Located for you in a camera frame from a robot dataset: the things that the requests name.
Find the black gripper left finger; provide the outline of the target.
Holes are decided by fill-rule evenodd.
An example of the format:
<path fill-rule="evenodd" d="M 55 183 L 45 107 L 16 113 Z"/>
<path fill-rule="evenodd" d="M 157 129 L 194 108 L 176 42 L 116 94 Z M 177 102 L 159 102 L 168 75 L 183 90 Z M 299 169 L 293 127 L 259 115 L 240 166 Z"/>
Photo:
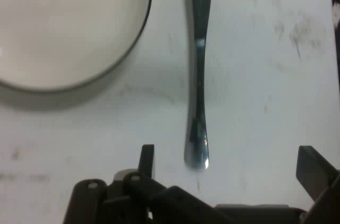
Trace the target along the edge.
<path fill-rule="evenodd" d="M 107 185 L 88 179 L 74 186 L 64 223 L 233 223 L 198 198 L 152 178 L 154 145 L 142 146 L 137 170 Z"/>

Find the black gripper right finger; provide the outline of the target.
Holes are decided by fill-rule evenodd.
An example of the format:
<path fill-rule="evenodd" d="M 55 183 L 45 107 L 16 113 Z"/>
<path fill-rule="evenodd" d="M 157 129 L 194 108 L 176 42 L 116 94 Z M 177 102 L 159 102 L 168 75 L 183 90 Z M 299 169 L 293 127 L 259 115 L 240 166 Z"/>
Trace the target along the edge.
<path fill-rule="evenodd" d="M 339 223 L 339 170 L 312 146 L 300 146 L 296 177 L 314 204 L 302 223 Z"/>

